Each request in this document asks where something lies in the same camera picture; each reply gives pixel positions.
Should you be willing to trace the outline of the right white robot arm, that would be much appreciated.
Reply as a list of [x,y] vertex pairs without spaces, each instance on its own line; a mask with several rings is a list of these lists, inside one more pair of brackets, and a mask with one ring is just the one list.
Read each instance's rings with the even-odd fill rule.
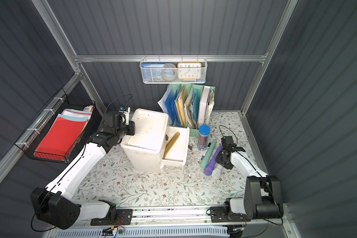
[[245,195],[227,198],[221,214],[229,219],[240,214],[248,219],[282,219],[284,215],[280,181],[255,166],[246,151],[231,136],[221,138],[212,177],[219,179],[225,170],[236,168],[246,178]]

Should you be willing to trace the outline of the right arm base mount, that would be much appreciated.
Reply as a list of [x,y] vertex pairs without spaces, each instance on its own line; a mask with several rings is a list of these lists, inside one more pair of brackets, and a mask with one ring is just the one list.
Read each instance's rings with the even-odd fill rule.
[[226,222],[249,222],[251,219],[246,214],[233,213],[228,203],[222,206],[212,206],[207,209],[206,214],[210,216],[213,223]]

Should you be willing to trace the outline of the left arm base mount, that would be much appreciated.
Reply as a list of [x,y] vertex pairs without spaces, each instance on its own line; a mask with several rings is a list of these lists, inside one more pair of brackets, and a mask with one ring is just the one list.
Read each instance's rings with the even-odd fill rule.
[[92,219],[91,226],[114,226],[118,225],[130,225],[132,220],[132,209],[113,209],[108,212],[106,217],[98,219]]

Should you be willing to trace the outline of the purple microphone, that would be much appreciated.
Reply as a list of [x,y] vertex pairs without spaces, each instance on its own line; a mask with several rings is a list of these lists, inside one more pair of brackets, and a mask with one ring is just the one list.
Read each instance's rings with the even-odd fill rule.
[[207,167],[204,169],[204,174],[206,176],[211,176],[212,172],[214,170],[215,164],[216,164],[216,158],[219,155],[219,153],[222,151],[222,145],[220,145],[217,150],[215,151],[210,163],[207,165]]

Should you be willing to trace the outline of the white drawer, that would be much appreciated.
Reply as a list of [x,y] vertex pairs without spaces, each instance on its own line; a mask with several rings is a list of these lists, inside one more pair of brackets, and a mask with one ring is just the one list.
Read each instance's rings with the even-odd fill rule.
[[189,128],[179,128],[179,127],[168,127],[168,132],[166,133],[168,144],[179,133],[177,139],[168,150],[164,152],[163,159],[161,161],[162,167],[171,166],[183,169],[186,164],[188,146],[189,146]]

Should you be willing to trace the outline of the white drawer cabinet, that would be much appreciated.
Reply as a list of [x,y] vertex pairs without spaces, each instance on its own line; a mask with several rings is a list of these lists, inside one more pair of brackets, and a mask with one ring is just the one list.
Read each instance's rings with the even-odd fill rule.
[[126,135],[121,147],[135,170],[140,172],[160,173],[163,171],[164,153],[169,117],[165,113],[137,109],[132,121],[135,123],[135,135]]

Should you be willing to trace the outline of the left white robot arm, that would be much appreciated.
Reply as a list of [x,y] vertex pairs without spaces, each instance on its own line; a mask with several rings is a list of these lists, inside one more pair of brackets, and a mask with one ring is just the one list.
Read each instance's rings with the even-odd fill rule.
[[89,136],[82,151],[45,188],[35,188],[30,199],[33,219],[53,228],[66,230],[76,222],[89,220],[91,225],[113,225],[117,221],[116,205],[106,200],[74,203],[72,197],[91,169],[126,135],[135,134],[130,107],[105,113],[99,130]]

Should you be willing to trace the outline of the white microphone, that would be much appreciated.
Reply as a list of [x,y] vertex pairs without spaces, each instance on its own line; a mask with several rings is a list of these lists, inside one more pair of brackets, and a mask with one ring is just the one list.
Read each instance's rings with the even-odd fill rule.
[[223,174],[224,170],[225,168],[222,165],[216,163],[211,176],[215,179],[219,179]]

